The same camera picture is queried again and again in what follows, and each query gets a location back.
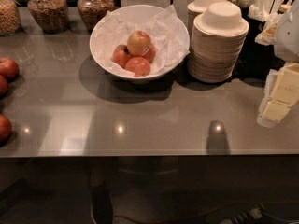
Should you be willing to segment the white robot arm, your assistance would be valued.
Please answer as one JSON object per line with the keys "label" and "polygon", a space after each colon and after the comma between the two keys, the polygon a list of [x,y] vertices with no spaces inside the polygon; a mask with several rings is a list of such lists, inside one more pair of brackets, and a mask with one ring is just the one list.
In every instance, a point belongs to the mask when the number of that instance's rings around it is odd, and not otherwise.
{"label": "white robot arm", "polygon": [[285,64],[266,79],[257,122],[268,128],[278,125],[299,101],[299,0],[278,21],[274,52]]}

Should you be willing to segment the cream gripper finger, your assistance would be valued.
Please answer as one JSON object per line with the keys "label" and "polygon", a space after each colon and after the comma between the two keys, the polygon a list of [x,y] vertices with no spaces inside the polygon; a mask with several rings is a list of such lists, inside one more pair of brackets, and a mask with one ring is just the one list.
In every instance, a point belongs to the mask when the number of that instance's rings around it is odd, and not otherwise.
{"label": "cream gripper finger", "polygon": [[265,128],[273,128],[277,124],[272,121],[267,119],[264,115],[263,112],[265,111],[267,103],[270,101],[270,93],[274,88],[276,79],[277,79],[277,70],[271,69],[269,71],[269,74],[266,77],[265,81],[265,86],[264,86],[264,96],[263,99],[261,100],[259,109],[258,109],[258,116],[257,116],[257,123]]}
{"label": "cream gripper finger", "polygon": [[274,122],[281,122],[298,101],[299,63],[286,63],[278,70],[270,101],[263,115]]}

